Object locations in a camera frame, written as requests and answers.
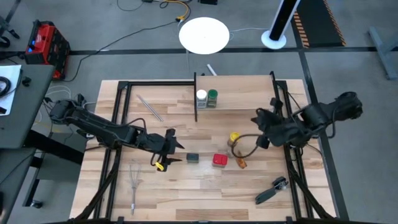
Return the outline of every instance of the red container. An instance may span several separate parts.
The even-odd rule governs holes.
[[[50,21],[36,20],[25,51],[28,65],[53,65],[53,79],[65,79],[70,46]]]
[[[228,156],[223,154],[214,154],[213,167],[224,168],[228,163]]]

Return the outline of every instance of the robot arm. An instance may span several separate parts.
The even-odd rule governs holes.
[[[346,92],[329,104],[310,104],[283,119],[276,113],[259,108],[257,117],[252,118],[263,132],[257,139],[257,145],[268,148],[271,142],[275,146],[290,144],[303,147],[314,135],[324,131],[335,121],[356,119],[362,114],[362,102],[356,93]]]
[[[176,147],[183,149],[183,146],[174,137],[174,129],[168,129],[165,137],[159,134],[147,134],[145,121],[142,118],[137,120],[144,122],[143,128],[131,125],[137,120],[129,124],[115,124],[90,113],[82,107],[80,101],[61,100],[56,102],[50,112],[50,118],[54,124],[74,124],[86,133],[96,136],[101,145],[111,149],[127,146],[158,154],[158,162],[162,166],[176,161],[167,158],[167,155],[174,154]]]

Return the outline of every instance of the concrete floor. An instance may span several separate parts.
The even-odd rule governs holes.
[[[0,2],[5,16],[12,0]],[[124,7],[134,7],[138,0],[120,0]],[[208,16],[223,21],[231,30],[247,27],[268,28],[279,0],[229,0],[218,6],[193,1],[191,18]],[[398,31],[396,0],[333,0],[331,10],[348,46],[372,46],[367,30],[376,26],[382,37]],[[159,9],[157,3],[144,4],[134,12],[120,11],[116,0],[106,1],[22,1],[11,25],[21,35],[8,50],[24,50],[34,19],[48,20],[61,30],[73,50],[98,50],[115,39],[145,27],[172,21],[183,9],[169,6]],[[228,47],[260,47],[261,30],[235,34]],[[291,27],[287,46],[295,47]],[[112,45],[109,49],[181,49],[177,26],[145,31]],[[336,138],[330,141],[340,184],[352,220],[396,223],[398,210],[398,110],[396,82],[384,78],[384,70],[375,52],[307,53],[308,64],[320,101],[331,101],[344,91],[356,91],[363,102],[364,114],[357,120],[337,124]],[[68,77],[75,74],[79,59],[71,56]],[[69,86],[73,94],[82,93],[95,101],[100,83],[109,79],[191,78],[185,54],[100,55],[86,59],[78,77]],[[228,53],[189,56],[190,71],[208,73],[212,64],[220,75],[258,75],[275,71],[277,78],[303,78],[297,53]],[[43,126],[37,127],[46,132]],[[45,223],[66,220],[75,192],[76,180],[44,182],[36,198],[49,206],[40,210],[16,204],[9,223]]]

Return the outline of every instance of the metal whisk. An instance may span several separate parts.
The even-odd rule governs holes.
[[[136,206],[136,191],[139,183],[139,174],[141,172],[141,164],[138,161],[132,160],[129,165],[130,168],[130,181],[132,189],[131,198],[131,215],[134,214],[134,208]]]

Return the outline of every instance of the yellow handle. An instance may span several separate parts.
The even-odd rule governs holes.
[[[156,166],[157,168],[159,168],[161,171],[164,170],[164,167],[162,166],[162,164],[160,164],[160,163],[158,163],[158,162],[155,163],[155,166]]]

